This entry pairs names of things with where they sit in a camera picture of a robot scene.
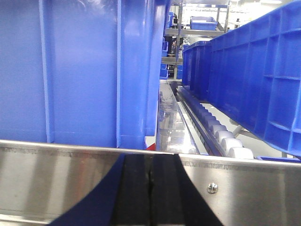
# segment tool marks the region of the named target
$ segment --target blue crate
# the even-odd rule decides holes
[[[183,51],[186,50],[187,48],[189,48],[188,44],[183,45]]]
[[[166,57],[168,52],[168,41],[164,41],[162,44],[162,56]]]
[[[168,18],[167,18],[167,21],[166,21],[166,28],[170,28],[173,25],[174,13],[169,12],[167,16],[168,16]]]
[[[168,70],[167,69],[162,69],[161,68],[160,79],[161,80],[167,80],[168,79]]]
[[[301,1],[212,40],[209,101],[270,146],[301,156]]]
[[[183,65],[178,65],[177,79],[182,79],[183,77]]]
[[[211,50],[211,42],[198,41],[183,51],[186,88],[200,100],[207,100]]]
[[[217,22],[213,17],[206,16],[192,16],[190,20],[190,29],[193,30],[206,30],[206,31],[215,31]]]
[[[157,123],[163,1],[0,8],[0,139],[144,148]]]

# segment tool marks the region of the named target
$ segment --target metal shelf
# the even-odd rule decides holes
[[[174,80],[178,74],[178,65],[183,64],[183,59],[179,56],[180,50],[180,37],[187,37],[187,36],[199,36],[204,38],[213,38],[225,33],[224,31],[199,31],[199,30],[190,30],[190,29],[182,29],[182,13],[183,13],[183,6],[186,3],[197,3],[202,4],[201,7],[209,7],[209,8],[218,8],[217,10],[217,18],[216,21],[219,22],[219,15],[221,8],[227,9],[226,15],[226,22],[225,22],[225,32],[227,31],[228,27],[228,19],[229,19],[229,8],[230,8],[230,0],[173,0],[172,4],[177,4],[179,6],[178,12],[178,28],[177,29],[166,29],[165,35],[166,36],[175,36],[176,37],[176,54],[175,57],[163,57],[162,64],[169,64],[175,65],[174,66]]]
[[[162,64],[166,65],[175,65],[176,59],[175,57],[162,57]],[[183,59],[180,58],[178,59],[178,64],[177,65],[182,65],[183,64]]]
[[[204,37],[217,37],[224,34],[224,32],[221,31],[201,31],[201,30],[191,30],[191,29],[182,29],[181,30],[181,37],[187,37],[187,36],[204,36]],[[165,35],[166,36],[177,36],[178,35],[178,29],[174,28],[167,28],[165,29]]]

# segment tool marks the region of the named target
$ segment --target bolt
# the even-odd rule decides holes
[[[210,183],[208,185],[207,191],[209,194],[215,194],[218,191],[218,186],[216,183]]]

